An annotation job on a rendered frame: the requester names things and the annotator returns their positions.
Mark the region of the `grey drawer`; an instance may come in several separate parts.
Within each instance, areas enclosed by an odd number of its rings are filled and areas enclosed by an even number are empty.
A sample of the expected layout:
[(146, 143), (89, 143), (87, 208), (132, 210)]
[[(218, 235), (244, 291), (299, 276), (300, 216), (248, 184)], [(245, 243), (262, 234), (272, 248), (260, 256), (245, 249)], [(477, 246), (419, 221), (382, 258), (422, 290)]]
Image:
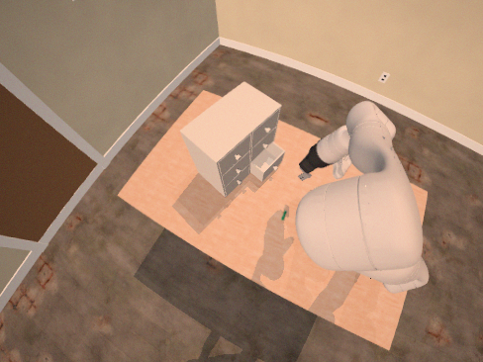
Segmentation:
[(272, 114), (266, 121), (264, 121), (258, 128), (252, 132), (251, 147), (254, 147), (264, 136), (269, 134), (271, 130), (277, 125), (278, 109), (274, 114)]
[(270, 134), (265, 136), (256, 146), (251, 149), (251, 161), (253, 161), (264, 149), (267, 149), (268, 145), (273, 142), (275, 130), (276, 127), (271, 131)]
[(259, 156), (250, 163), (250, 173), (261, 182), (282, 162), (285, 150), (272, 142)]
[(226, 187), (225, 192), (228, 196), (238, 185), (242, 183), (242, 180), (249, 174), (249, 165), (239, 174), (236, 178), (234, 178)]
[(237, 161), (250, 150), (250, 135), (231, 150), (219, 163), (221, 175), (228, 171)]
[(223, 176), (224, 187), (230, 183), (238, 174), (242, 173), (242, 170), (249, 164), (249, 152), (241, 158), (228, 172)]

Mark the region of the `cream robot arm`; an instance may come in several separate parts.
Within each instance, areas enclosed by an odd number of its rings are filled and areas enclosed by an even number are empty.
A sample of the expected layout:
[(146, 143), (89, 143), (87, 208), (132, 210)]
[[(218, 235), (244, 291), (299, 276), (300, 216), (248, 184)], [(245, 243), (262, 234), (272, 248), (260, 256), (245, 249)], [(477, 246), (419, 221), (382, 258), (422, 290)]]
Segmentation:
[(392, 145), (395, 133), (394, 124), (374, 103), (356, 104), (346, 126), (329, 135), (328, 147), (337, 157), (348, 155), (363, 174), (309, 191), (295, 217), (300, 243), (317, 265), (355, 271), (383, 283), (392, 294), (429, 281), (421, 257), (420, 213)]

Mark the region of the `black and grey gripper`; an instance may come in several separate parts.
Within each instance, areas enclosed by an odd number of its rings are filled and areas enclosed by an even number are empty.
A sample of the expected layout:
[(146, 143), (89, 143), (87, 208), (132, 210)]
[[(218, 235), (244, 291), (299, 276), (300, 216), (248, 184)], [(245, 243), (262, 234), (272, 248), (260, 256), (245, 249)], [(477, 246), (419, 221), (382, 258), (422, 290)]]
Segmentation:
[(310, 173), (316, 168), (325, 168), (329, 165), (334, 167), (333, 176), (340, 179), (351, 165), (348, 155), (337, 157), (331, 153), (328, 147), (328, 137), (325, 136), (314, 144), (309, 150), (309, 157), (307, 154), (299, 163), (300, 169), (304, 172), (298, 176), (302, 181), (311, 178)]

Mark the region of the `small beige chest of drawers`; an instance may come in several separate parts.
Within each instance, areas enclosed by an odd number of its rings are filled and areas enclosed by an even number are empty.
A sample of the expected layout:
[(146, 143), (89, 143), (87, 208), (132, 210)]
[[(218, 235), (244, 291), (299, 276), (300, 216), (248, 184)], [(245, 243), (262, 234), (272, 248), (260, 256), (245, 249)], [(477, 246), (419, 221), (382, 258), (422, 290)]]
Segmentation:
[(250, 174), (252, 132), (280, 109), (278, 125), (281, 106), (243, 82), (180, 130), (198, 172), (225, 198), (222, 176), (237, 162), (223, 175), (218, 162), (250, 135)]

